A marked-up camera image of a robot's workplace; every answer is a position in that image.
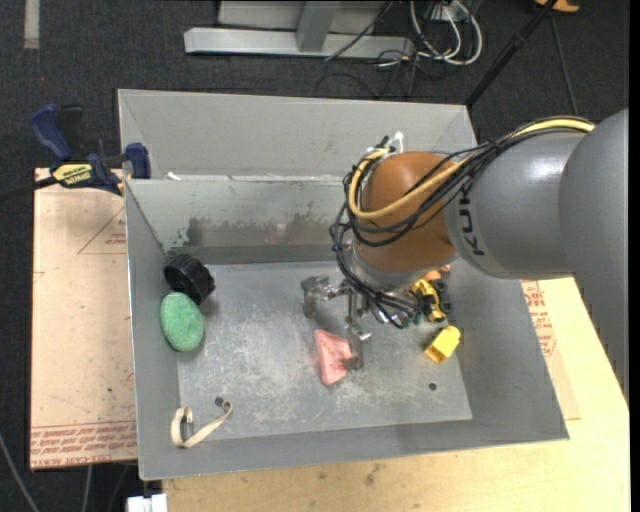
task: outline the yellow cable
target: yellow cable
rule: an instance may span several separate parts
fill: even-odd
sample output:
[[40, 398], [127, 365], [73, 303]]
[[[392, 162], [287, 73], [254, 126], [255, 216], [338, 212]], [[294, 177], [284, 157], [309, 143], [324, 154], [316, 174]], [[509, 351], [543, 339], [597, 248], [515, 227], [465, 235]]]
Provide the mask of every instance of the yellow cable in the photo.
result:
[[[594, 125], [588, 121], [580, 121], [578, 119], [549, 119], [547, 121], [540, 121], [537, 123], [533, 123], [520, 131], [514, 132], [510, 135], [510, 137], [517, 137], [519, 135], [524, 135], [526, 133], [531, 133], [537, 130], [545, 130], [548, 128], [571, 128], [573, 130], [582, 131], [582, 132], [590, 132], [593, 130]], [[460, 167], [462, 167], [475, 153], [471, 153], [462, 160], [456, 162], [451, 167], [444, 170], [437, 176], [425, 181], [418, 188], [407, 194], [406, 196], [401, 197], [397, 201], [391, 203], [390, 205], [385, 206], [384, 208], [380, 208], [379, 210], [375, 210], [372, 212], [363, 212], [358, 207], [356, 201], [356, 190], [358, 190], [358, 182], [360, 181], [360, 177], [362, 176], [362, 172], [366, 167], [369, 160], [378, 159], [388, 153], [388, 148], [379, 149], [376, 151], [372, 151], [369, 153], [360, 163], [358, 168], [355, 170], [353, 174], [353, 178], [351, 180], [351, 185], [349, 186], [349, 209], [351, 213], [353, 213], [356, 217], [365, 220], [379, 219], [384, 215], [388, 215], [389, 213], [393, 213], [397, 209], [403, 207], [405, 204], [421, 195], [425, 190], [433, 186], [436, 182], [442, 181], [443, 179], [448, 178], [453, 173], [455, 173]]]
[[595, 125], [588, 121], [580, 121], [578, 119], [549, 119], [547, 121], [533, 123], [522, 130], [513, 133], [511, 137], [517, 137], [519, 135], [524, 135], [525, 133], [530, 133], [535, 130], [545, 130], [547, 128], [571, 128], [573, 130], [588, 133], [595, 128]]

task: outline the black carpet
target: black carpet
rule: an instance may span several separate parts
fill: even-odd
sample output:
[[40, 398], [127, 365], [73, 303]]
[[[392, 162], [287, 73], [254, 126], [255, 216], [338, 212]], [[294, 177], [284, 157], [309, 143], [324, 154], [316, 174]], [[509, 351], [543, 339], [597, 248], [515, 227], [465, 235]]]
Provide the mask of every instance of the black carpet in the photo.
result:
[[[41, 3], [39, 50], [24, 49], [24, 2], [0, 3], [0, 192], [28, 184], [33, 167], [52, 163], [28, 125], [29, 116], [47, 103], [81, 105], [86, 137], [102, 139], [107, 154], [119, 149], [119, 88], [459, 104], [534, 16], [530, 0], [484, 0], [477, 12], [485, 38], [479, 61], [456, 69], [426, 63], [425, 73], [416, 73], [411, 81], [408, 66], [390, 75], [393, 71], [348, 59], [186, 56], [183, 33], [211, 25], [214, 2]], [[581, 3], [576, 16], [557, 16], [555, 23], [575, 106], [580, 115], [597, 122], [629, 105], [630, 2]], [[407, 5], [396, 2], [377, 31], [404, 32]], [[549, 19], [472, 105], [471, 113], [479, 141], [503, 135], [523, 121], [574, 113]], [[27, 468], [32, 222], [31, 197], [0, 204], [0, 432], [40, 509], [77, 511], [85, 469], [32, 473]], [[122, 468], [96, 467], [89, 510], [105, 509]], [[141, 492], [135, 468], [124, 481], [123, 495]], [[28, 510], [1, 457], [0, 510]]]

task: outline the yellow clamp label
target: yellow clamp label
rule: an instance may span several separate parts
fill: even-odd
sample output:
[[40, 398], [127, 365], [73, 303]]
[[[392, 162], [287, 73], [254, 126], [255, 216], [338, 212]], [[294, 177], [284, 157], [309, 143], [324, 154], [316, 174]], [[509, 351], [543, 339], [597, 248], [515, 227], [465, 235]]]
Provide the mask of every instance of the yellow clamp label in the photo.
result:
[[65, 164], [53, 171], [52, 176], [59, 182], [71, 186], [80, 181], [91, 178], [91, 165], [88, 164]]

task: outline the small yellow object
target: small yellow object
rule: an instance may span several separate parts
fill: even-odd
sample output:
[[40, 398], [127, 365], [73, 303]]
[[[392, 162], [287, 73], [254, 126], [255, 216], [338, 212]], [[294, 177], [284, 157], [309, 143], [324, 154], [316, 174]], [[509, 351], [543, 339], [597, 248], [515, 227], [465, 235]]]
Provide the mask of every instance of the small yellow object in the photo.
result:
[[420, 279], [416, 281], [411, 287], [411, 291], [418, 293], [423, 297], [430, 295], [433, 298], [431, 312], [429, 313], [430, 322], [441, 322], [447, 318], [447, 315], [445, 315], [440, 309], [440, 297], [438, 296], [438, 292], [427, 279]]
[[453, 354], [459, 343], [460, 331], [453, 325], [449, 325], [440, 331], [424, 353], [440, 364]]

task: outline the pink object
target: pink object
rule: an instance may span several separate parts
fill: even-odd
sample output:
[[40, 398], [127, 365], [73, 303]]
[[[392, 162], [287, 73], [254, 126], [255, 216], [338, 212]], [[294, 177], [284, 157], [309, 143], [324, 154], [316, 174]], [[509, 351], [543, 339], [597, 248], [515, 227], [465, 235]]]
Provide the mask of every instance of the pink object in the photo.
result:
[[325, 386], [330, 386], [347, 374], [342, 362], [351, 359], [353, 354], [349, 342], [340, 336], [322, 329], [316, 329], [314, 336], [320, 358], [320, 379]]

